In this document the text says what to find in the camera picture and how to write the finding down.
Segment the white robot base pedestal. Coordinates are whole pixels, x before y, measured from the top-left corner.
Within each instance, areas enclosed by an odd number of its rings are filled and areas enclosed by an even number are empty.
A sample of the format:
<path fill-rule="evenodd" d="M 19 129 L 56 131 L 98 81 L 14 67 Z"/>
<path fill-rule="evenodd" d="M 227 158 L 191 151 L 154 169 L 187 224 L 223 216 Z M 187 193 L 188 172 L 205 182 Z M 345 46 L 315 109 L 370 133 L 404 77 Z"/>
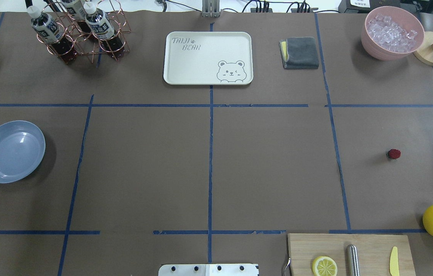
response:
<path fill-rule="evenodd" d="M 159 276 L 259 276 L 257 264 L 166 264 L 158 270 Z"/>

